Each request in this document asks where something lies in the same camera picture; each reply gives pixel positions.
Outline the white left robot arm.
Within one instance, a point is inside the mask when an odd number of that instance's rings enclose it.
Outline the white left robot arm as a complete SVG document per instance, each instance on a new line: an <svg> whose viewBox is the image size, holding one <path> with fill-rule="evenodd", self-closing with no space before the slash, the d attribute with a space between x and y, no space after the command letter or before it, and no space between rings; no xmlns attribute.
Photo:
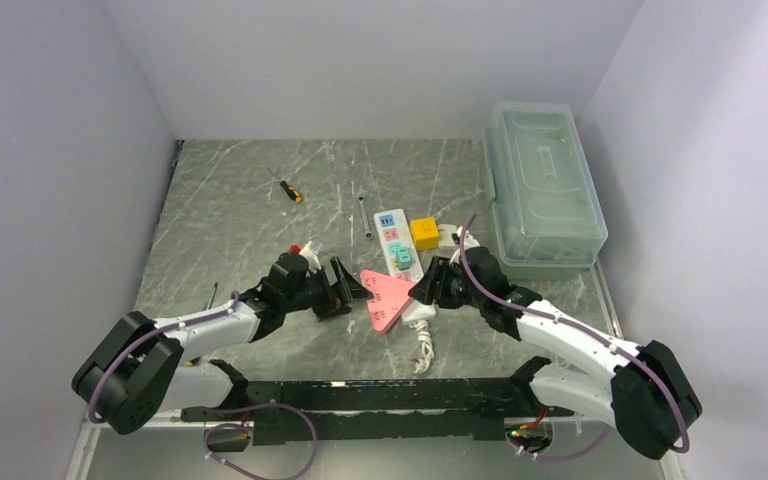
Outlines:
<svg viewBox="0 0 768 480"><path fill-rule="evenodd" d="M324 321L373 297L339 258L330 258L329 270L312 259L285 252L254 287L196 313L158 319L140 311L125 314L71 380L87 404L87 419L126 435L170 410L239 417L250 404L248 381L210 354L264 339L291 313L310 310Z"/></svg>

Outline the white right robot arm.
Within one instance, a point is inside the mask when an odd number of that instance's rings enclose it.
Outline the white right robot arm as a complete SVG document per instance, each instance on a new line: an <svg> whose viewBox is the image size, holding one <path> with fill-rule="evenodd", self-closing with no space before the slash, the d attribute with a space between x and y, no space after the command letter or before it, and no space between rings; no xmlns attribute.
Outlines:
<svg viewBox="0 0 768 480"><path fill-rule="evenodd" d="M539 293L510 282L485 247L433 257L409 291L424 305L471 307L488 326L556 354L526 361L510 377L517 411L559 407L614 429L637 453L659 460L689 449L689 427L703 408L673 351L602 333Z"/></svg>

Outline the teal plug adapter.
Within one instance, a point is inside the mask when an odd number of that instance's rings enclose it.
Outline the teal plug adapter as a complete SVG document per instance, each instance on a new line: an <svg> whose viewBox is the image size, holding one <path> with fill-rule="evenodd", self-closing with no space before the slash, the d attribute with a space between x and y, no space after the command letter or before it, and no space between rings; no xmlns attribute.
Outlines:
<svg viewBox="0 0 768 480"><path fill-rule="evenodd" d="M415 263L409 245L404 245L401 242L390 242L387 244L387 250L396 271L407 271Z"/></svg>

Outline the white power strip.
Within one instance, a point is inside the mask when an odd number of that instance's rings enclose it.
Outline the white power strip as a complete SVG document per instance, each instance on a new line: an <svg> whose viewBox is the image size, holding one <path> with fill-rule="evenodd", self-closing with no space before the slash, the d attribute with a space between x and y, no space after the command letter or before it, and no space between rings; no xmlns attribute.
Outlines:
<svg viewBox="0 0 768 480"><path fill-rule="evenodd" d="M417 283L424 276L418 251L402 209L387 210L373 215L373 226L387 261L391 276ZM412 303L402 314L402 323L417 332L428 331L430 320L436 316L431 305Z"/></svg>

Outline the pink triangular plug adapter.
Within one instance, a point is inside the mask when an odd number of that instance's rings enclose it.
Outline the pink triangular plug adapter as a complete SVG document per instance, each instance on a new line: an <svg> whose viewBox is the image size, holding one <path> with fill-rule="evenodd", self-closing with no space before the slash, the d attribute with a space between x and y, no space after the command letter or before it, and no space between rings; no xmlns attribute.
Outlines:
<svg viewBox="0 0 768 480"><path fill-rule="evenodd" d="M367 301L372 328L376 333L384 335L401 319L413 302L409 291L414 283L372 270L362 271L360 279L362 285L373 295Z"/></svg>

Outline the yellow cube plug adapter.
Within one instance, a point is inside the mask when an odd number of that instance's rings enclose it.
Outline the yellow cube plug adapter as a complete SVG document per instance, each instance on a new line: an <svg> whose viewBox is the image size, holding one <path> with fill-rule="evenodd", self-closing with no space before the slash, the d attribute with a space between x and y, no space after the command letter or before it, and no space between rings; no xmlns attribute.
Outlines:
<svg viewBox="0 0 768 480"><path fill-rule="evenodd" d="M441 234L434 218L413 219L409 227L417 251L436 249L439 246Z"/></svg>

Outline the white plug adapter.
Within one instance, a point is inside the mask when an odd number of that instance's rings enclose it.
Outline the white plug adapter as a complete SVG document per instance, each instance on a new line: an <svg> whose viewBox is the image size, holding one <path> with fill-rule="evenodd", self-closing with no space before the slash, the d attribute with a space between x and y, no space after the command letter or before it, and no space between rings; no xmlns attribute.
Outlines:
<svg viewBox="0 0 768 480"><path fill-rule="evenodd" d="M439 242L438 248L441 250L453 251L457 248L459 240L457 239L459 227L452 224L440 224L438 226Z"/></svg>

